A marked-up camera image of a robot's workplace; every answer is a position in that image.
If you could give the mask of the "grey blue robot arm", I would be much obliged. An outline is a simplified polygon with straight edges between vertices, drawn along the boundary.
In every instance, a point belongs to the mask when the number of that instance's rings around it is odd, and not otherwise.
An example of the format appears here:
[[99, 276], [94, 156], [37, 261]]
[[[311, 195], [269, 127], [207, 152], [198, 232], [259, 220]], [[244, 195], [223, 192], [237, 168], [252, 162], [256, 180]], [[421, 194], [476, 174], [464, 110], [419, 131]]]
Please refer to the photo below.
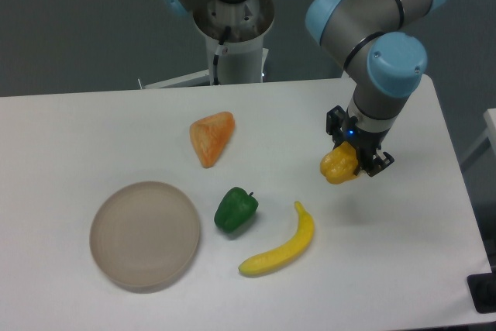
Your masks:
[[[205, 38], [211, 84], [261, 81], [263, 40], [274, 22], [271, 0], [164, 1], [192, 14]], [[329, 183], [374, 176], [392, 164], [382, 142], [427, 65], [424, 46], [402, 28], [445, 1], [314, 0], [309, 6], [306, 29], [356, 85], [349, 105], [326, 116], [334, 147], [320, 171]]]

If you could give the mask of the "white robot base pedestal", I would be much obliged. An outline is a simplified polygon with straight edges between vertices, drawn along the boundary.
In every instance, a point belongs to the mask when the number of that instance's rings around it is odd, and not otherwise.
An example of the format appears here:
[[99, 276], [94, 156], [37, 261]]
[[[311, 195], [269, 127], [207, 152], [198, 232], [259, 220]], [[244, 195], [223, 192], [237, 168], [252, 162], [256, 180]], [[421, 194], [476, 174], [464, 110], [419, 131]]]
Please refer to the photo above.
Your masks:
[[260, 83], [268, 49], [264, 37], [274, 23], [272, 0], [231, 4], [214, 0], [193, 13], [196, 29], [205, 39], [208, 68], [143, 89]]

